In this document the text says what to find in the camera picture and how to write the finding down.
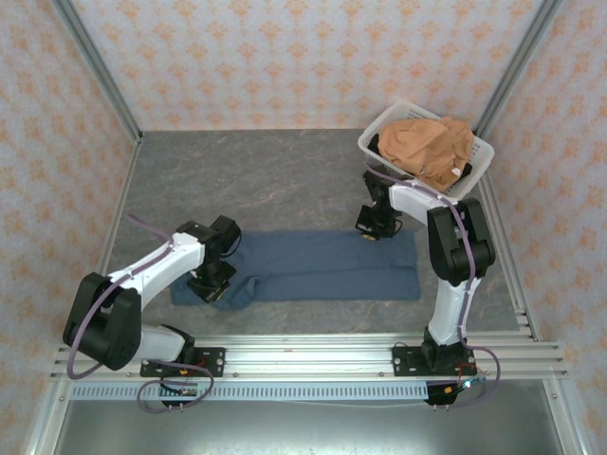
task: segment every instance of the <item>patterned wallpaper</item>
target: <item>patterned wallpaper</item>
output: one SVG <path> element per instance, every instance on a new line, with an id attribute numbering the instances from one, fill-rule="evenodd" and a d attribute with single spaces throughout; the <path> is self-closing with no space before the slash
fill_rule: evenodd
<path id="1" fill-rule="evenodd" d="M 49 0 L 0 8 L 0 452 L 24 453 L 132 143 Z"/>
<path id="2" fill-rule="evenodd" d="M 541 0 L 75 0 L 146 130 L 474 123 Z"/>
<path id="3" fill-rule="evenodd" d="M 544 39 L 491 130 L 491 175 L 543 336 L 565 341 L 605 448 L 607 9 L 566 1 Z"/>

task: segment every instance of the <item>floral wallpaper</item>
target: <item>floral wallpaper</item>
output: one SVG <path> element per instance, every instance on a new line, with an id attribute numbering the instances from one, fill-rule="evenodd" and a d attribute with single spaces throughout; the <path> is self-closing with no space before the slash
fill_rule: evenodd
<path id="1" fill-rule="evenodd" d="M 569 0 L 491 129 L 492 180 L 543 336 L 607 447 L 607 9 Z"/>
<path id="2" fill-rule="evenodd" d="M 474 123 L 541 0 L 74 0 L 139 127 Z"/>
<path id="3" fill-rule="evenodd" d="M 0 452 L 24 453 L 132 141 L 48 0 L 0 8 Z"/>

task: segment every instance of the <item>laundry basket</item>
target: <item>laundry basket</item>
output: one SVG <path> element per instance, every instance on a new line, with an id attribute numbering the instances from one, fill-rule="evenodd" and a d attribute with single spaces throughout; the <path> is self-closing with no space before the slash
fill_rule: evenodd
<path id="1" fill-rule="evenodd" d="M 369 145 L 369 142 L 371 142 L 373 136 L 378 134 L 384 125 L 387 125 L 395 120 L 407 120 L 409 118 L 440 119 L 439 116 L 436 116 L 432 112 L 422 109 L 411 102 L 399 101 L 386 109 L 383 114 L 381 114 L 373 123 L 371 123 L 371 125 L 369 125 L 369 127 L 364 130 L 362 135 L 359 137 L 359 147 L 363 152 L 365 152 L 367 162 L 371 166 L 376 166 L 378 164 L 383 165 L 384 171 L 392 177 L 400 177 L 402 175 L 410 174 L 398 168 L 390 161 L 384 159 L 382 156 L 371 152 L 367 146 Z M 482 139 L 475 137 L 470 157 L 472 172 L 444 191 L 444 194 L 454 199 L 462 199 L 481 179 L 483 173 L 485 173 L 489 167 L 491 159 L 493 159 L 493 155 L 493 147 L 484 142 Z"/>

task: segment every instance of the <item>tan cloth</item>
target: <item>tan cloth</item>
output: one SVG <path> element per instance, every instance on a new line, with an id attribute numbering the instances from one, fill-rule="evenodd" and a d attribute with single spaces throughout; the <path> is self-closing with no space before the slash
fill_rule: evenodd
<path id="1" fill-rule="evenodd" d="M 464 121 L 444 117 L 399 120 L 379 133 L 379 153 L 435 190 L 455 183 L 470 160 L 474 135 Z"/>

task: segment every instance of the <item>blue cloth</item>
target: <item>blue cloth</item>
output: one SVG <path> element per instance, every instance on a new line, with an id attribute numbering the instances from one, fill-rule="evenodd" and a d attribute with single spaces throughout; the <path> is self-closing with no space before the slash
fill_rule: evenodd
<path id="1" fill-rule="evenodd" d="M 245 231 L 227 259 L 236 269 L 214 303 L 239 309 L 253 301 L 417 300 L 414 234 L 371 242 L 349 230 Z M 203 302 L 187 286 L 189 274 L 171 284 L 173 305 Z"/>

